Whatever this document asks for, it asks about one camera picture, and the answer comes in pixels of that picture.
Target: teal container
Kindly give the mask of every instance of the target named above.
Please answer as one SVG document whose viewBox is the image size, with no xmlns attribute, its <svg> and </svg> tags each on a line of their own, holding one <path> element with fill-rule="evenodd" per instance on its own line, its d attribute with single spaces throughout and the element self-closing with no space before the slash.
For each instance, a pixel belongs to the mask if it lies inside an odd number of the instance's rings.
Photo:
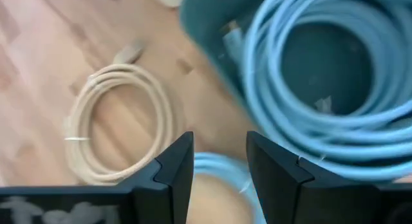
<svg viewBox="0 0 412 224">
<path fill-rule="evenodd" d="M 223 45 L 222 28 L 235 20 L 247 32 L 263 0 L 183 0 L 180 22 L 206 54 L 231 94 L 247 110 L 241 66 Z M 295 95 L 309 106 L 331 96 L 332 111 L 348 114 L 365 101 L 373 72 L 364 45 L 350 32 L 330 24 L 306 24 L 290 34 L 282 71 Z"/>
</svg>

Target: blue cable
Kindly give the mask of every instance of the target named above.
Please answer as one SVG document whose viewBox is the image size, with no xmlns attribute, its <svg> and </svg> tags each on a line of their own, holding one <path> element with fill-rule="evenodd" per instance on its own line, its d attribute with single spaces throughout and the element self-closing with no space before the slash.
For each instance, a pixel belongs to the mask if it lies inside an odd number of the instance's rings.
<svg viewBox="0 0 412 224">
<path fill-rule="evenodd" d="M 375 167 L 358 164 L 412 156 L 411 122 L 390 127 L 412 112 L 412 0 L 375 1 L 381 8 L 362 0 L 265 0 L 245 36 L 241 63 L 248 105 L 271 140 L 360 181 L 394 180 L 412 173 L 409 160 Z M 294 26 L 306 23 L 342 26 L 370 53 L 375 75 L 371 93 L 349 115 L 313 110 L 284 81 L 285 42 Z"/>
<path fill-rule="evenodd" d="M 194 154 L 194 175 L 217 177 L 239 191 L 249 201 L 254 211 L 254 223 L 266 224 L 258 196 L 245 163 L 215 153 Z"/>
</svg>

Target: beige cable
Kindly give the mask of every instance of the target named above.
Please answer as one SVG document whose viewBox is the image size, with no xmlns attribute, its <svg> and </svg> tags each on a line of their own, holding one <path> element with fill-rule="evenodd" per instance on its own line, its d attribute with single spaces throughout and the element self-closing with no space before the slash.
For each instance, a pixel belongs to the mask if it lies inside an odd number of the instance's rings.
<svg viewBox="0 0 412 224">
<path fill-rule="evenodd" d="M 120 52 L 120 56 L 118 54 L 115 57 L 114 62 L 133 62 L 130 57 L 137 58 L 141 51 L 142 47 L 139 45 L 127 46 Z M 100 163 L 94 155 L 89 139 L 89 124 L 96 101 L 111 88 L 124 84 L 142 88 L 147 92 L 154 105 L 157 128 L 153 144 L 147 154 L 131 167 L 122 171 L 114 171 Z M 173 111 L 173 105 L 160 81 L 139 66 L 112 64 L 97 71 L 90 76 L 80 91 L 67 119 L 66 156 L 70 169 L 82 181 L 91 185 L 114 185 L 127 178 L 166 149 L 176 135 L 180 134 L 180 128 L 175 123 L 178 116 Z"/>
</svg>

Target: wooden floor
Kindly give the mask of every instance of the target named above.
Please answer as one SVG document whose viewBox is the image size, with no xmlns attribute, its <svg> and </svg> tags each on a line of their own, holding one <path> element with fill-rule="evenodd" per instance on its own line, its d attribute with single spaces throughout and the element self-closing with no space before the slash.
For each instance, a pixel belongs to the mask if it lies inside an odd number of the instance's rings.
<svg viewBox="0 0 412 224">
<path fill-rule="evenodd" d="M 245 158 L 253 127 L 181 31 L 176 10 L 155 0 L 0 0 L 1 185 L 77 184 L 64 157 L 65 118 L 87 77 L 136 38 L 147 42 L 138 64 L 178 95 L 196 150 Z M 99 157 L 116 168 L 141 158 L 155 128 L 152 111 L 141 91 L 109 92 L 92 123 Z M 190 223 L 250 223 L 236 191 L 202 178 Z"/>
</svg>

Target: coiled cable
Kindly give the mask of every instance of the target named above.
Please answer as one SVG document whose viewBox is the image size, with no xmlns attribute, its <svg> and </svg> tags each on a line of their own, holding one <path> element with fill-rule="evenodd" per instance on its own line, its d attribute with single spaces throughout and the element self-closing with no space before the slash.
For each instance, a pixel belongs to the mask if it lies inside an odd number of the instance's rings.
<svg viewBox="0 0 412 224">
<path fill-rule="evenodd" d="M 208 174 L 217 177 L 230 186 L 249 201 L 253 207 L 254 223 L 266 224 L 258 196 L 245 163 L 215 153 L 194 154 L 194 174 Z"/>
<path fill-rule="evenodd" d="M 142 51 L 139 45 L 127 46 L 115 62 L 128 62 L 124 58 L 137 58 Z M 147 154 L 131 167 L 114 171 L 103 165 L 94 155 L 89 139 L 91 113 L 97 100 L 110 89 L 120 85 L 144 89 L 153 102 L 156 113 L 156 134 Z M 145 69 L 133 64 L 112 64 L 94 73 L 82 88 L 68 117 L 66 127 L 66 157 L 70 169 L 91 185 L 114 185 L 149 163 L 166 149 L 180 133 L 179 116 L 164 85 Z"/>
<path fill-rule="evenodd" d="M 393 180 L 412 173 L 410 160 L 362 165 L 412 156 L 410 123 L 390 127 L 412 111 L 412 12 L 408 7 L 412 0 L 373 1 L 265 0 L 245 36 L 241 63 L 248 105 L 270 139 L 325 169 L 361 181 Z M 341 26 L 370 52 L 371 92 L 349 115 L 313 110 L 284 81 L 285 42 L 294 26 L 307 23 Z"/>
</svg>

